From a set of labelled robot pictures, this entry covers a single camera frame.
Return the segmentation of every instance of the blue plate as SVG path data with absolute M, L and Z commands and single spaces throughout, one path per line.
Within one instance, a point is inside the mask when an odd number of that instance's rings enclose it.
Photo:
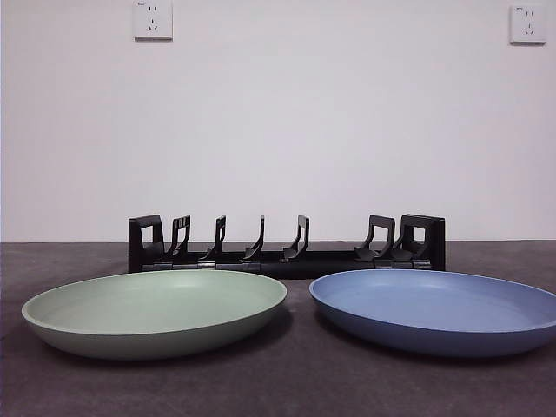
M 334 324 L 368 341 L 422 354 L 517 354 L 556 336 L 556 295 L 478 275 L 387 269 L 311 283 Z

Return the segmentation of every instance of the round plate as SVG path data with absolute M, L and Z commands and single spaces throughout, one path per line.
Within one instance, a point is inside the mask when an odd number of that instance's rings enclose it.
M 283 284 L 261 275 L 146 272 L 51 289 L 27 301 L 22 314 L 41 339 L 72 354 L 160 359 L 240 340 L 285 297 Z
M 323 276 L 311 295 L 334 324 L 423 354 L 517 354 L 556 336 L 556 295 L 478 275 L 363 270 Z

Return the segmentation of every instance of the table surface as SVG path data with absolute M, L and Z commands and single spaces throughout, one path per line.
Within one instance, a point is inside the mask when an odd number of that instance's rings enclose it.
M 3 415 L 556 415 L 556 341 L 489 360 L 403 353 L 326 322 L 305 280 L 284 282 L 284 308 L 263 330 L 204 354 L 91 360 L 30 332 L 20 310 L 32 295 L 125 273 L 126 251 L 122 243 L 2 245 Z M 449 242 L 447 270 L 556 293 L 556 241 Z

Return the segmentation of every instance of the electrical outlet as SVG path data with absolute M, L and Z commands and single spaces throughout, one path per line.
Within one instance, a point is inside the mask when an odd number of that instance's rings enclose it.
M 546 9 L 542 5 L 510 8 L 510 43 L 545 43 Z
M 171 0 L 135 0 L 133 35 L 136 41 L 172 39 Z

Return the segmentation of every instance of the black dish rack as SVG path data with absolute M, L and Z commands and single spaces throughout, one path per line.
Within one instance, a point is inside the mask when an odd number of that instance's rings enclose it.
M 129 272 L 169 269 L 226 269 L 251 272 L 276 279 L 314 279 L 334 272 L 354 269 L 403 268 L 443 271 L 445 260 L 445 221 L 440 217 L 404 215 L 400 237 L 394 239 L 395 220 L 379 215 L 369 216 L 367 239 L 352 250 L 332 248 L 311 250 L 309 218 L 297 219 L 297 235 L 282 250 L 264 250 L 264 216 L 261 216 L 259 238 L 244 251 L 224 251 L 226 216 L 216 219 L 215 244 L 206 252 L 188 249 L 191 217 L 172 222 L 172 243 L 164 246 L 159 215 L 129 219 Z M 152 228 L 152 242 L 144 242 L 142 229 Z M 375 248 L 374 229 L 385 228 L 387 241 Z M 423 241 L 414 239 L 414 229 L 424 229 Z M 181 242 L 180 230 L 185 229 Z

